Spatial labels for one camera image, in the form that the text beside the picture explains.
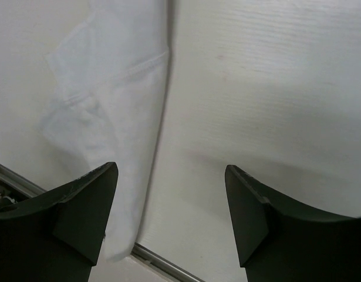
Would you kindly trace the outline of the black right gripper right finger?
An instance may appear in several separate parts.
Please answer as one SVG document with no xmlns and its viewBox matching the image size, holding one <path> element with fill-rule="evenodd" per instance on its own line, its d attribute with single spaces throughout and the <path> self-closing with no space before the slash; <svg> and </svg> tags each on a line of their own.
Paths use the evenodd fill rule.
<svg viewBox="0 0 361 282">
<path fill-rule="evenodd" d="M 225 188 L 249 281 L 361 281 L 361 217 L 308 206 L 234 165 Z"/>
</svg>

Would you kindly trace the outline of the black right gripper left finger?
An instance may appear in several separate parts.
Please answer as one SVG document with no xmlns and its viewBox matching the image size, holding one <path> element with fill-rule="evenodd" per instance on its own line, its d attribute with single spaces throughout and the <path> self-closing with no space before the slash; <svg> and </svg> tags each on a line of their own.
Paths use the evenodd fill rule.
<svg viewBox="0 0 361 282">
<path fill-rule="evenodd" d="M 0 200 L 0 281 L 88 281 L 118 175 L 108 162 L 36 197 Z"/>
</svg>

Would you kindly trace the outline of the white fabric skirt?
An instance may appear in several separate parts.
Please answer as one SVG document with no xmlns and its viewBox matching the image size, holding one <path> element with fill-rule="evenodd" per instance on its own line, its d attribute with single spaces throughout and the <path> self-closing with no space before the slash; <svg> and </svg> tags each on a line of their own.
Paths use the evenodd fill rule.
<svg viewBox="0 0 361 282">
<path fill-rule="evenodd" d="M 104 253 L 128 256 L 139 231 L 166 94 L 166 1 L 90 1 L 47 56 L 57 86 L 41 131 L 73 177 L 119 170 Z"/>
</svg>

